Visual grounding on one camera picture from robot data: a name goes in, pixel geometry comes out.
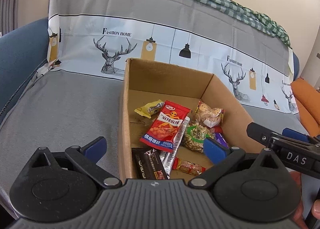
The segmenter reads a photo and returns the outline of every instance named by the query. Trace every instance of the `purple wrapper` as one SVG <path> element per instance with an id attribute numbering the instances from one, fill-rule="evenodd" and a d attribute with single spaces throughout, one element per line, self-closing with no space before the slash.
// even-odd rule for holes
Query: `purple wrapper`
<path id="1" fill-rule="evenodd" d="M 228 147 L 226 141 L 224 140 L 224 138 L 222 137 L 222 135 L 220 133 L 215 132 L 215 139 L 217 142 L 219 142 L 222 146 L 224 147 Z"/>

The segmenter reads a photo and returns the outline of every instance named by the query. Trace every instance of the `orange pillow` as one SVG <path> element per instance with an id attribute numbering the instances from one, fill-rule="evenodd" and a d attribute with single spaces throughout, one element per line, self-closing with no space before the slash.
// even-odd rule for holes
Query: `orange pillow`
<path id="1" fill-rule="evenodd" d="M 301 78 L 292 82 L 291 88 L 294 97 L 302 103 L 318 124 L 320 124 L 320 93 Z"/>
<path id="2" fill-rule="evenodd" d="M 316 122 L 316 120 L 311 116 L 311 114 L 307 111 L 307 109 L 301 104 L 301 102 L 298 101 L 296 98 L 298 110 L 299 110 L 299 116 L 300 116 L 300 122 L 304 126 L 304 128 L 307 130 L 310 136 L 317 136 L 320 134 L 319 131 L 319 125 Z"/>

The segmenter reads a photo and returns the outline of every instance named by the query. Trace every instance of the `silver snack packet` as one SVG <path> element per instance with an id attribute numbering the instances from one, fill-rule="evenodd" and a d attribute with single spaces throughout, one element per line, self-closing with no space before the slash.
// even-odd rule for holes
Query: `silver snack packet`
<path id="1" fill-rule="evenodd" d="M 170 172 L 172 169 L 173 161 L 174 161 L 174 158 L 176 157 L 178 147 L 181 143 L 182 137 L 184 135 L 184 132 L 187 128 L 189 121 L 190 121 L 190 118 L 186 117 L 183 120 L 183 122 L 181 123 L 181 126 L 180 126 L 176 136 L 173 139 L 173 152 L 169 153 L 166 151 L 161 151 L 159 154 L 160 160 L 162 162 L 162 165 L 164 167 L 164 170 L 165 170 L 168 178 L 170 178 Z"/>

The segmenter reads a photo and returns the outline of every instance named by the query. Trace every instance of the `pendant lamp print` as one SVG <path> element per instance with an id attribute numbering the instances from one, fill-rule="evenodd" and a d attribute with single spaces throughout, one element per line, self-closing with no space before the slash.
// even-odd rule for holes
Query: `pendant lamp print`
<path id="1" fill-rule="evenodd" d="M 251 90 L 256 90 L 256 73 L 253 68 L 249 71 L 249 85 Z"/>
<path id="2" fill-rule="evenodd" d="M 58 34 L 54 33 L 50 27 L 49 27 L 49 31 L 51 31 L 52 34 L 49 36 L 50 51 L 48 53 L 50 53 L 49 62 L 52 62 L 56 60 L 58 57 L 58 41 L 59 40 L 58 40 Z"/>
<path id="3" fill-rule="evenodd" d="M 265 81 L 266 83 L 270 83 L 270 78 L 269 78 L 268 73 L 267 73 L 267 77 L 264 79 L 264 81 Z"/>
<path id="4" fill-rule="evenodd" d="M 266 105 L 266 106 L 268 106 L 268 103 L 269 103 L 269 101 L 266 99 L 266 97 L 262 94 L 262 99 L 261 99 L 261 101 Z"/>
<path id="5" fill-rule="evenodd" d="M 186 43 L 185 47 L 179 52 L 179 56 L 184 57 L 184 58 L 191 58 L 191 52 L 189 50 L 189 39 L 190 39 L 190 33 L 188 37 L 188 42 Z"/>
<path id="6" fill-rule="evenodd" d="M 269 101 L 267 100 L 267 98 L 266 98 L 266 97 L 264 96 L 264 94 L 263 94 L 262 79 L 263 79 L 263 75 L 262 75 L 262 66 L 261 66 L 261 89 L 262 89 L 262 98 L 261 98 L 261 101 L 265 104 L 265 106 L 268 106 Z"/>
<path id="7" fill-rule="evenodd" d="M 60 67 L 60 65 L 61 65 L 61 61 L 58 59 L 57 61 L 54 62 L 53 67 L 54 68 Z"/>
<path id="8" fill-rule="evenodd" d="M 155 60 L 157 44 L 156 44 L 156 41 L 152 39 L 154 28 L 155 28 L 155 24 L 153 24 L 151 37 L 143 42 L 141 59 L 150 60 L 150 61 Z"/>
<path id="9" fill-rule="evenodd" d="M 270 83 L 270 78 L 269 78 L 268 72 L 267 72 L 267 76 L 266 76 L 266 78 L 264 79 L 264 81 L 265 81 L 266 83 Z"/>
<path id="10" fill-rule="evenodd" d="M 280 108 L 279 108 L 279 106 L 278 106 L 278 104 L 277 104 L 276 100 L 273 100 L 273 103 L 274 103 L 275 108 L 276 108 L 277 110 L 280 110 Z"/>

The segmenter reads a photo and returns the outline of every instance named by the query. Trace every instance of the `cardboard box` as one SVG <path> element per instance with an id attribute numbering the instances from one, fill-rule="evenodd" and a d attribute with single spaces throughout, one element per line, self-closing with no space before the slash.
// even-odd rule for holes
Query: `cardboard box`
<path id="1" fill-rule="evenodd" d="M 246 128 L 253 120 L 234 95 L 214 74 L 197 70 L 146 61 L 128 59 L 124 76 L 123 96 L 120 99 L 120 118 L 118 129 L 118 162 L 120 179 L 137 178 L 136 167 L 132 161 L 132 147 L 147 147 L 139 141 L 152 121 L 134 112 L 148 102 L 169 100 L 189 109 L 192 119 L 199 100 L 211 108 L 220 107 L 226 113 L 222 129 L 224 138 L 232 146 L 246 152 L 259 153 L 263 145 L 250 139 Z M 199 164 L 205 168 L 212 166 L 204 155 L 180 146 L 177 157 Z M 189 181 L 192 175 L 173 170 L 170 177 Z"/>

